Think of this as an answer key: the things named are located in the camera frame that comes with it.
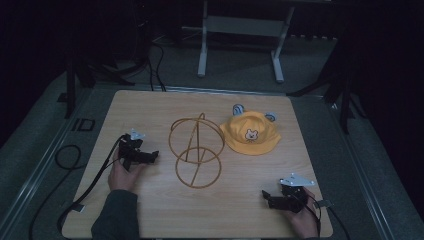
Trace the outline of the black metal stand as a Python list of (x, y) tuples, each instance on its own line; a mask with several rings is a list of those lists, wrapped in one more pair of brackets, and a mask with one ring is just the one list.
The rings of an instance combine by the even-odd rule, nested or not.
[(96, 84), (94, 72), (102, 75), (107, 81), (115, 82), (124, 86), (134, 86), (133, 82), (124, 79), (125, 74), (135, 73), (141, 70), (147, 62), (136, 60), (133, 66), (122, 70), (111, 70), (99, 61), (88, 56), (77, 53), (66, 55), (66, 91), (58, 97), (58, 102), (66, 104), (66, 113), (64, 118), (69, 119), (76, 109), (76, 80), (82, 87), (93, 88)]
[(328, 104), (335, 104), (338, 99), (341, 99), (339, 124), (342, 131), (348, 134), (347, 123), (350, 113), (351, 93), (358, 67), (358, 52), (353, 47), (349, 47), (339, 41), (330, 53), (317, 80), (300, 90), (287, 93), (287, 96), (300, 97), (327, 85), (328, 88), (323, 95), (323, 100)]

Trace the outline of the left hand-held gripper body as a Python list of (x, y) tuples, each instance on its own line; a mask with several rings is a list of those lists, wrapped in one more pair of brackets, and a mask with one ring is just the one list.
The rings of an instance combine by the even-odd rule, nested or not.
[(129, 170), (133, 163), (141, 164), (149, 162), (148, 153), (140, 151), (143, 138), (144, 134), (137, 132), (134, 128), (129, 133), (121, 136), (118, 156), (123, 159), (123, 166), (126, 170)]

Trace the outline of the white metal table frame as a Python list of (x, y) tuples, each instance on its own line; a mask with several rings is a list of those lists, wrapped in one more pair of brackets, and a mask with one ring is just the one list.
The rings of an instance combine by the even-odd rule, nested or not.
[(280, 61), (281, 51), (288, 34), (291, 20), (295, 12), (294, 6), (289, 6), (284, 14), (284, 20), (238, 18), (229, 16), (210, 15), (208, 5), (210, 0), (202, 1), (201, 48), (197, 67), (197, 76), (205, 77), (208, 59), (208, 34), (225, 33), (246, 36), (274, 37), (277, 46), (270, 52), (275, 81), (283, 83), (285, 78)]

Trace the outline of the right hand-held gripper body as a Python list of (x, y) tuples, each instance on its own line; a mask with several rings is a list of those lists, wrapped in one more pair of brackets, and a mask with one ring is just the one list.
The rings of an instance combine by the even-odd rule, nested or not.
[(308, 202), (308, 194), (305, 187), (314, 186), (313, 180), (306, 179), (296, 173), (291, 173), (288, 177), (279, 180), (281, 185), (281, 197), (276, 197), (274, 201), (280, 201), (283, 210), (298, 213)]

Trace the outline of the person's left hand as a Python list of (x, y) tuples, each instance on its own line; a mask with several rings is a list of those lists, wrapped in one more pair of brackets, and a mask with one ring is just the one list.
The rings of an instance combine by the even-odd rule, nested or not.
[(125, 190), (132, 191), (135, 187), (141, 172), (146, 164), (139, 164), (131, 170), (126, 170), (120, 162), (119, 151), (116, 150), (113, 155), (113, 164), (108, 176), (108, 185), (111, 191)]

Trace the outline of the yellow bear bucket hat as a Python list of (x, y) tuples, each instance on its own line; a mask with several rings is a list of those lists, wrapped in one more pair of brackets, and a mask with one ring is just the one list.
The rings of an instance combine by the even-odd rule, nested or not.
[(226, 144), (244, 155), (263, 155), (272, 151), (281, 140), (274, 112), (249, 111), (241, 104), (232, 107), (232, 116), (220, 129)]

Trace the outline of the person's right hand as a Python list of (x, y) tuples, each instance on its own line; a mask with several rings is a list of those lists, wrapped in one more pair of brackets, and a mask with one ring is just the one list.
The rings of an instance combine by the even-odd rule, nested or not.
[(307, 207), (293, 213), (291, 211), (283, 211), (283, 215), (292, 226), (295, 234), (303, 240), (312, 240), (319, 238), (318, 224), (315, 210), (313, 209), (313, 199), (315, 195), (308, 189), (304, 191), (309, 195)]

